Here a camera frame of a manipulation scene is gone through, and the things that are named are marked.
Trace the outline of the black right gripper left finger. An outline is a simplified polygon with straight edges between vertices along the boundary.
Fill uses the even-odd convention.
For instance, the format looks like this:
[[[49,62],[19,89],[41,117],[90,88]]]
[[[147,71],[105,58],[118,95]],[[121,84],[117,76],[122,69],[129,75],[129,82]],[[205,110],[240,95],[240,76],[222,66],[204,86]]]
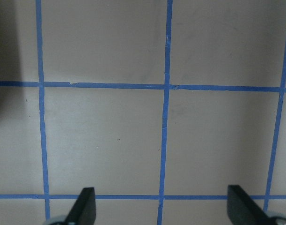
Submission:
[[[64,225],[93,225],[96,220],[95,189],[82,189],[76,202],[65,218]]]

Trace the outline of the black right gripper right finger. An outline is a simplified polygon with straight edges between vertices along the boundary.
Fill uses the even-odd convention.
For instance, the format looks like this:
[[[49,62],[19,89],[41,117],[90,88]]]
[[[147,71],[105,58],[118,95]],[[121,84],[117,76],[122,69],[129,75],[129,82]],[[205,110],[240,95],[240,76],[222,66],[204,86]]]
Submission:
[[[233,225],[276,224],[239,185],[227,187],[227,215]]]

